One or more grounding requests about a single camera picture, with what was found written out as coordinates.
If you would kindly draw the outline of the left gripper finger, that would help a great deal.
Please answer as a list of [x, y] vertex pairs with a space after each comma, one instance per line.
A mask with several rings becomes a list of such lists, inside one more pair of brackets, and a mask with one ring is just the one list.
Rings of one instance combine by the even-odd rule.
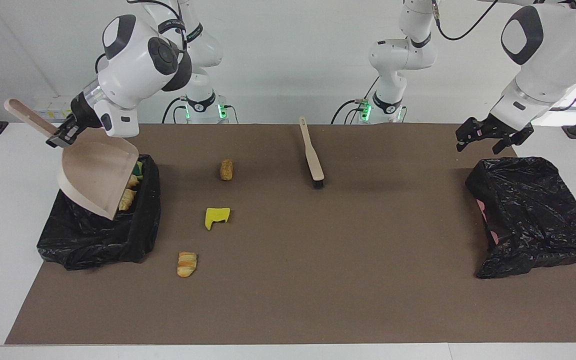
[[505, 148], [509, 148], [511, 146], [521, 146], [533, 133], [533, 127], [524, 127], [521, 131], [512, 135], [505, 133], [501, 139], [499, 139], [499, 141], [492, 147], [492, 151], [494, 154], [499, 154], [505, 150]]
[[469, 144], [483, 140], [483, 122], [477, 119], [466, 119], [455, 131], [457, 151], [463, 151]]

